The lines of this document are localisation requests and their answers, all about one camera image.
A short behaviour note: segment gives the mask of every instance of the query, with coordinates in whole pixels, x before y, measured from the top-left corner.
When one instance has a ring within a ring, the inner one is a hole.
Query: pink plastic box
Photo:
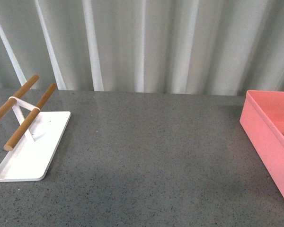
[[[284,92],[247,91],[240,123],[284,197]]]

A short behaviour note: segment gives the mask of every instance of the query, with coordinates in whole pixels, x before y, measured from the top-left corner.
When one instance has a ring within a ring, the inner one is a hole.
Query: rack
[[[55,84],[48,88],[36,105],[21,100],[38,79],[39,76],[34,75],[0,108],[0,120],[13,109],[20,124],[4,145],[8,153],[0,164],[0,182],[42,180],[71,117],[68,111],[41,112],[56,89]],[[20,107],[31,111],[26,118]]]

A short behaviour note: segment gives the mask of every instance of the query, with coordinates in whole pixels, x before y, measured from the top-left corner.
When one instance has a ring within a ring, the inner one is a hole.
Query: white curtain
[[[284,0],[0,0],[0,87],[284,90]]]

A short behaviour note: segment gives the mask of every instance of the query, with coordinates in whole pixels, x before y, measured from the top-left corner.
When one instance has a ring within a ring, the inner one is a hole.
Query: wooden rod
[[[45,105],[45,103],[47,102],[47,100],[49,99],[49,97],[52,95],[53,91],[55,91],[56,88],[57,88],[57,85],[52,84],[48,88],[48,90],[45,92],[45,94],[42,96],[42,98],[39,100],[36,107],[38,107],[39,109],[42,109],[42,107]]]
[[[47,102],[53,91],[56,89],[56,87],[57,86],[55,84],[52,84],[45,92],[45,94],[42,96],[42,98],[39,100],[36,107],[41,109],[45,105],[45,103]],[[40,113],[39,109],[37,108],[33,109],[26,117],[26,119],[22,122],[22,124],[19,126],[19,128],[15,131],[15,133],[10,137],[8,142],[3,147],[6,151],[12,151],[14,149],[14,147],[17,145],[21,137],[24,135],[24,133],[33,123],[34,119]]]
[[[38,79],[39,76],[34,75],[13,96],[16,98],[21,98],[33,86],[33,84],[36,83]],[[16,103],[16,99],[10,98],[5,104],[0,107],[0,120]]]

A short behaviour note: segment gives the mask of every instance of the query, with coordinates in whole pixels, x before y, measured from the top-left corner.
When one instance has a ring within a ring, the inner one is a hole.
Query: table
[[[0,89],[0,106],[14,92]],[[239,123],[244,100],[55,91],[42,110],[71,111],[69,124],[43,180],[0,183],[0,227],[284,226]],[[0,122],[0,163],[17,127],[12,111]]]

